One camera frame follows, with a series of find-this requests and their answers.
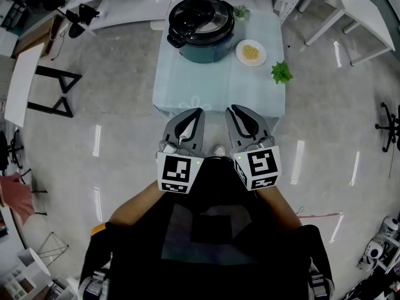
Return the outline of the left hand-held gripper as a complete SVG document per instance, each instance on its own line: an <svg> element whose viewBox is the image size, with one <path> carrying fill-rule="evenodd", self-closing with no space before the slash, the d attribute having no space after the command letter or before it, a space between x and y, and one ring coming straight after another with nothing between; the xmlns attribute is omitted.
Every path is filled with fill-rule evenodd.
<svg viewBox="0 0 400 300"><path fill-rule="evenodd" d="M165 139L160 141L156 154L160 190L181 194L190 192L205 158L202 152L205 118L203 109L190 109L167 123ZM187 139L179 139L192 121L191 135Z"/></svg>

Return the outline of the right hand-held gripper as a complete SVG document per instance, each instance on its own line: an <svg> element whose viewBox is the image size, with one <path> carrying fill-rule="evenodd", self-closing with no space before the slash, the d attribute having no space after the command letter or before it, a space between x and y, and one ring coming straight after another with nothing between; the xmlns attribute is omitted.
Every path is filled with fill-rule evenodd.
<svg viewBox="0 0 400 300"><path fill-rule="evenodd" d="M232 104L225 112L231 158L248 191L274 186L282 174L279 147L269 134L266 120L248 107ZM239 118L246 130L243 133Z"/></svg>

